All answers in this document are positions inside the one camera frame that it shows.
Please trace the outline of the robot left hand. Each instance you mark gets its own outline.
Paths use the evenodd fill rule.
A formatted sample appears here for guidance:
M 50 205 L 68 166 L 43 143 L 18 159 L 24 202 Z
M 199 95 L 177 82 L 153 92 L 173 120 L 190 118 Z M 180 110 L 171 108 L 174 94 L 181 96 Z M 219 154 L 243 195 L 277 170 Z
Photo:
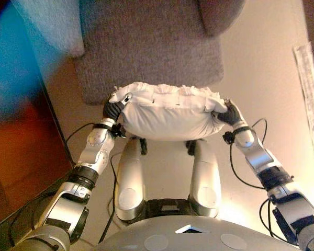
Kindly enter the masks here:
M 104 104 L 103 107 L 103 120 L 105 119 L 111 119 L 115 122 L 117 122 L 122 110 L 127 105 L 127 103 L 132 99 L 132 93 L 127 93 L 124 95 L 124 98 L 121 99 L 118 102 L 110 102 L 111 98 L 115 94 L 110 94 L 107 98 L 107 101 Z

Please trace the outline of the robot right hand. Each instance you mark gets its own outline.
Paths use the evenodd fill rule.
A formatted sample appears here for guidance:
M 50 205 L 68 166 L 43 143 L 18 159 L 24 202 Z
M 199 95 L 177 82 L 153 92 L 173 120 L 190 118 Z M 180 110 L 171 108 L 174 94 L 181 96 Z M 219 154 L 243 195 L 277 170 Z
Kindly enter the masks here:
M 248 124 L 244 119 L 239 108 L 234 104 L 230 99 L 224 100 L 225 105 L 227 107 L 227 111 L 224 113 L 217 113 L 216 117 L 220 121 L 230 125 L 234 129 L 238 129 L 241 127 L 247 127 Z

